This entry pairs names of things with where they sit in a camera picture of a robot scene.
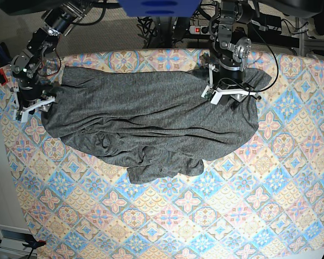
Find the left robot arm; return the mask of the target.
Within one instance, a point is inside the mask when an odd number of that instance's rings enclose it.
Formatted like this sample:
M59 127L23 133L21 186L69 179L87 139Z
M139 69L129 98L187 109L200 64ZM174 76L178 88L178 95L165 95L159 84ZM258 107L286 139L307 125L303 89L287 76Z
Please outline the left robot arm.
M247 25L253 18L253 9L246 1L212 2L215 13L208 24L210 56L205 58L208 84L202 97L211 104L231 105L231 110L248 97L260 96L250 84L244 82L252 42L242 28L233 36L236 25Z

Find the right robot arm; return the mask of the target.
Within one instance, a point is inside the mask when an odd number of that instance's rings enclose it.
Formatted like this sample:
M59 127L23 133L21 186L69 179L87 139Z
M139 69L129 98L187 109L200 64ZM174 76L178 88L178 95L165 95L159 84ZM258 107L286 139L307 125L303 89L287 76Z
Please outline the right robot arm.
M85 18L91 8L88 1L67 1L47 11L43 16L44 26L33 33L27 46L13 58L10 72L17 80L13 88L15 120L27 122L35 110L47 111L55 101L51 93L53 85L44 84L42 80L47 76L40 74L45 55L56 50L61 35L70 31L70 25Z

